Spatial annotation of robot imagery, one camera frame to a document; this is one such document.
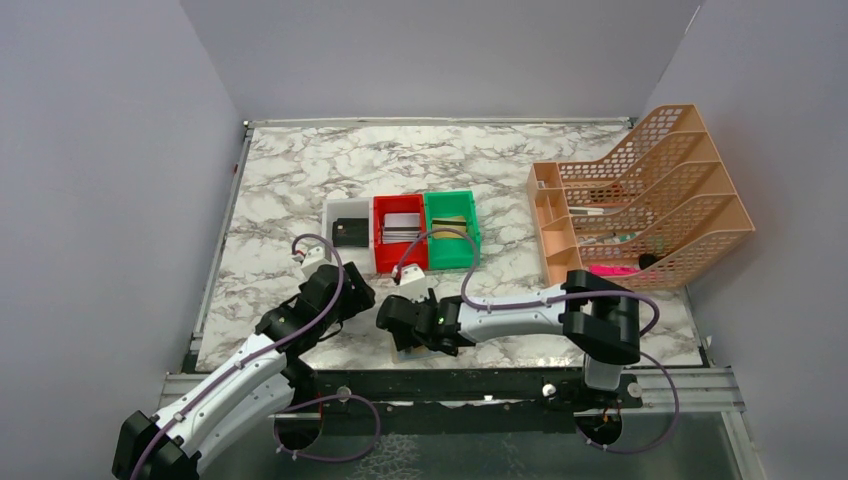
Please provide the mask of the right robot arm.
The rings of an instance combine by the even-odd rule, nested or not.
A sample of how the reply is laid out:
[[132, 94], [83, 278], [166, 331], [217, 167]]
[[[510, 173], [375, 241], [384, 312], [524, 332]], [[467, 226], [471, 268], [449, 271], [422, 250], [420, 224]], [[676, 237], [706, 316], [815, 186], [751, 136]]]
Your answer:
[[391, 334], [399, 350], [423, 346], [455, 356], [460, 348], [501, 337], [561, 336], [584, 354], [577, 380], [579, 398], [600, 407], [612, 399], [626, 366], [641, 358], [640, 305], [644, 297], [586, 270], [564, 283], [529, 294], [436, 298], [414, 301], [390, 295], [381, 304], [378, 329]]

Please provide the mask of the beige card holder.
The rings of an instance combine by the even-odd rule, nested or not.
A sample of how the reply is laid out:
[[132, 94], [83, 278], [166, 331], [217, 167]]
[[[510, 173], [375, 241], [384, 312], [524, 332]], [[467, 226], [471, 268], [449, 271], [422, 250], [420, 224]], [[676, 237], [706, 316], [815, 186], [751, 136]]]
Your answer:
[[426, 346], [409, 347], [391, 353], [392, 362], [395, 364], [427, 360], [440, 356], [441, 353], [428, 349]]

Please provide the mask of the red plastic bin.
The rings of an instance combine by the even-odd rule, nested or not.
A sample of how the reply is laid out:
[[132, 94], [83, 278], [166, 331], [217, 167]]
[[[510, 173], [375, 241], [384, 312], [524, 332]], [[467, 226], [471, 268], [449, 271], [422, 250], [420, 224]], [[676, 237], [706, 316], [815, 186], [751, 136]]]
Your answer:
[[425, 227], [425, 209], [422, 194], [375, 196], [373, 198], [374, 255], [378, 273], [391, 273], [412, 244], [412, 242], [395, 244], [383, 244], [381, 242], [383, 216], [387, 213], [405, 212], [420, 214], [422, 233]]

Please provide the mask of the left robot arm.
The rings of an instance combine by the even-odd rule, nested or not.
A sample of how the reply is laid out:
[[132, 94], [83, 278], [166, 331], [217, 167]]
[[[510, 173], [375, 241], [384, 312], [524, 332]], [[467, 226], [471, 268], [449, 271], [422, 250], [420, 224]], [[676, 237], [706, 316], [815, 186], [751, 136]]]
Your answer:
[[197, 479], [236, 440], [273, 413], [317, 412], [320, 388], [301, 355], [333, 325], [371, 309], [375, 292], [357, 266], [324, 264], [266, 312], [237, 352], [181, 398], [122, 424], [111, 467], [117, 479]]

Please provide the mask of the green plastic bin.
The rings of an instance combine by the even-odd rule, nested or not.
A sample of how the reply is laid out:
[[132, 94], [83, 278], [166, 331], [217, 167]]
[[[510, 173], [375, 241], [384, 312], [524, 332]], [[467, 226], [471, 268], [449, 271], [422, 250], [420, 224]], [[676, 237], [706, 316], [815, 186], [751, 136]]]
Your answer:
[[[433, 217], [462, 215], [468, 221], [469, 233], [467, 235], [477, 247], [481, 246], [481, 231], [477, 218], [476, 201], [470, 190], [426, 192], [423, 198], [428, 230], [432, 230], [431, 221]], [[427, 243], [430, 270], [460, 269], [472, 265], [474, 251], [463, 237], [461, 239], [434, 240], [430, 235]]]

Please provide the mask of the gold credit card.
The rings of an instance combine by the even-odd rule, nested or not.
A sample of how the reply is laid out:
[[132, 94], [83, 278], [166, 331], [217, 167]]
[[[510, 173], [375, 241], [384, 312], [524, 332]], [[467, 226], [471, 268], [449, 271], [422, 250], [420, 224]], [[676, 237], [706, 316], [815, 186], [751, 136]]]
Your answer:
[[434, 240], [461, 239], [469, 233], [467, 218], [462, 215], [433, 217], [431, 229]]

